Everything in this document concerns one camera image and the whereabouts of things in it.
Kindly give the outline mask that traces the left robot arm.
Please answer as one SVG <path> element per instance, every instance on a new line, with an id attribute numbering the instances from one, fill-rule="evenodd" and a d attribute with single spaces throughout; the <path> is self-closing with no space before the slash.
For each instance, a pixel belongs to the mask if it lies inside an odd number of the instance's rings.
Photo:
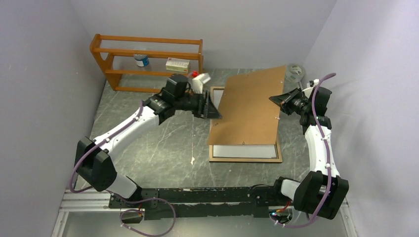
<path id="1" fill-rule="evenodd" d="M 176 111 L 190 111 L 196 118 L 220 119 L 221 113 L 212 102 L 204 84 L 210 75 L 173 74 L 165 86 L 145 101 L 127 119 L 94 139 L 82 138 L 77 143 L 72 174 L 81 176 L 90 188 L 109 191 L 122 198 L 128 207 L 136 207 L 143 199 L 142 188 L 132 179 L 118 174 L 114 159 L 140 135 L 161 125 Z"/>

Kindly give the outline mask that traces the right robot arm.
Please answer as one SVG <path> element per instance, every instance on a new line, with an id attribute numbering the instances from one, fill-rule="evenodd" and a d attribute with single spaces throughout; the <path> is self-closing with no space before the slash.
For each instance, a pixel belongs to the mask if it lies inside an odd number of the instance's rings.
<path id="1" fill-rule="evenodd" d="M 281 112 L 300 116 L 310 162 L 309 173 L 303 181 L 278 178 L 272 200 L 278 205 L 290 200 L 295 210 L 330 220 L 335 218 L 349 191 L 349 182 L 341 178 L 332 152 L 332 123 L 326 116 L 331 94 L 329 89 L 315 86 L 306 90 L 296 88 L 269 98 Z"/>

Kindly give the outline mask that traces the brown backing board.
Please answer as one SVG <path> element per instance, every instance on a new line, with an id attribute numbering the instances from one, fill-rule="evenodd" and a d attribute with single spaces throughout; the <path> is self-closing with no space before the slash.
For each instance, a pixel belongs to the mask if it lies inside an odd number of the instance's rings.
<path id="1" fill-rule="evenodd" d="M 286 66 L 229 77 L 210 129 L 209 145 L 272 145 L 280 108 L 271 96 L 283 93 Z"/>

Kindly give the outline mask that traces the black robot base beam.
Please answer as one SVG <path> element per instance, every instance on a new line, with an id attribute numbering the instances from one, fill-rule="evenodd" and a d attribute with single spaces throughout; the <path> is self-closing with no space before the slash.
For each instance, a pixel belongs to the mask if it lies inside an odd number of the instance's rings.
<path id="1" fill-rule="evenodd" d="M 285 206 L 290 199 L 273 186 L 258 184 L 249 187 L 159 188 L 143 189 L 144 203 L 128 204 L 111 195 L 111 210 L 141 209 L 145 220 L 163 218 L 251 216 L 267 218 Z"/>

